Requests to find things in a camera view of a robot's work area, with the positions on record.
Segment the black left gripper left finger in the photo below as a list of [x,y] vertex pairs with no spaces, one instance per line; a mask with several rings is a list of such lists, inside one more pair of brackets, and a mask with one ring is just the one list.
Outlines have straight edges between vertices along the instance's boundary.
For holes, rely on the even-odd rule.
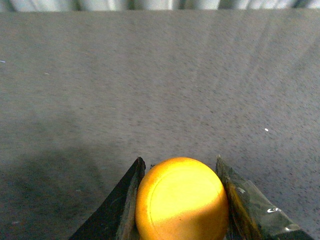
[[70,240],[138,240],[135,221],[139,185],[146,165],[138,157],[100,207],[73,233]]

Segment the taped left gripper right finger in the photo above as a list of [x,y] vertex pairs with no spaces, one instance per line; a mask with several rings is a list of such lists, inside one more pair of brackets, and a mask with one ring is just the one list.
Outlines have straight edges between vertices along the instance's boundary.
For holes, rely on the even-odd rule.
[[215,173],[225,189],[229,206],[227,240],[311,240],[284,211],[272,204],[253,184],[220,155]]

